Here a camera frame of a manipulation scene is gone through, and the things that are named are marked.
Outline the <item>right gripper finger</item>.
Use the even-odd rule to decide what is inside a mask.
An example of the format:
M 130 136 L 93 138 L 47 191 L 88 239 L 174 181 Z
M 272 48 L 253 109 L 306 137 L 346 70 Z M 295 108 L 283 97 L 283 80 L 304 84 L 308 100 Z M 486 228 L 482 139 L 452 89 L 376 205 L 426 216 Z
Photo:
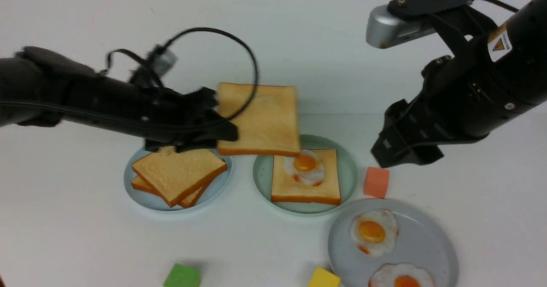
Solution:
M 409 144 L 394 126 L 384 128 L 371 148 L 371 154 L 381 168 L 414 164 L 425 166 L 444 157 L 435 145 Z

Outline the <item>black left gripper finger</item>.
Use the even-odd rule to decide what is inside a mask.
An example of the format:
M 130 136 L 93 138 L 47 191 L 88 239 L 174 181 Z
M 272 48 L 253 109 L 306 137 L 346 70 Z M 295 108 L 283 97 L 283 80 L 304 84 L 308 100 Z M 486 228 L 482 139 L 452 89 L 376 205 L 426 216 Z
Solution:
M 184 95 L 184 110 L 188 117 L 204 117 L 218 104 L 216 91 L 201 87 Z
M 177 153 L 187 152 L 193 149 L 215 149 L 219 141 L 237 141 L 238 128 L 226 118 L 221 116 L 209 116 L 209 121 L 221 121 L 221 124 L 200 129 L 183 135 L 175 143 Z

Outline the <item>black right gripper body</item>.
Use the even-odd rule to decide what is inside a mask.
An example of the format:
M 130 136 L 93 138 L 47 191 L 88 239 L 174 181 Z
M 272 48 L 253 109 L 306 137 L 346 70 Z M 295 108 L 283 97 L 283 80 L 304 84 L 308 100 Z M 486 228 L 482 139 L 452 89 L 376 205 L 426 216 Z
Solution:
M 430 61 L 421 75 L 418 95 L 393 104 L 385 114 L 384 128 L 394 126 L 413 146 L 475 143 L 513 119 L 484 64 L 443 56 Z

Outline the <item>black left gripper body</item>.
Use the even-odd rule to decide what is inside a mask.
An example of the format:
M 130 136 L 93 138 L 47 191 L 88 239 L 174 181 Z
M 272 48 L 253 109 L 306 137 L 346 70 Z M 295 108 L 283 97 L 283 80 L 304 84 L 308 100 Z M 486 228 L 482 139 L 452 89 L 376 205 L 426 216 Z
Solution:
M 144 104 L 141 120 L 152 125 L 190 127 L 190 130 L 170 132 L 147 133 L 144 140 L 144 149 L 149 152 L 158 152 L 163 147 L 175 147 L 176 141 L 183 135 L 198 131 L 195 127 L 209 121 L 207 118 L 213 114 L 213 110 L 207 112 L 204 117 L 188 117 L 184 110 L 184 94 L 178 93 L 168 87 L 160 92 L 158 87 L 140 87 L 139 98 Z

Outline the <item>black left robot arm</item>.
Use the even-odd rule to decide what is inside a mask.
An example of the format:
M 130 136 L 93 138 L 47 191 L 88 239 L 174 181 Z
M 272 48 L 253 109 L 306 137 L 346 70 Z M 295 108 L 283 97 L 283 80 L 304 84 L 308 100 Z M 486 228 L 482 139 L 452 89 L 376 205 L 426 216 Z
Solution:
M 55 127 L 70 121 L 144 140 L 157 152 L 212 149 L 238 131 L 216 111 L 216 92 L 180 94 L 165 87 L 156 68 L 159 50 L 128 82 L 45 48 L 27 46 L 1 59 L 1 126 Z

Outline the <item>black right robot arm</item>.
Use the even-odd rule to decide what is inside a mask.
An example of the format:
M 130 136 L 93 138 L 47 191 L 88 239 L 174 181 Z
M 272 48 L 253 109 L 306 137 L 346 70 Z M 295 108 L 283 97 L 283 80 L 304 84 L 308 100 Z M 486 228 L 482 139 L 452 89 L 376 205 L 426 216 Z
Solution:
M 383 168 L 424 166 L 441 145 L 472 144 L 546 101 L 547 0 L 391 0 L 370 12 L 367 43 L 386 49 L 438 34 L 453 53 L 421 71 L 411 101 L 385 111 L 371 153 Z

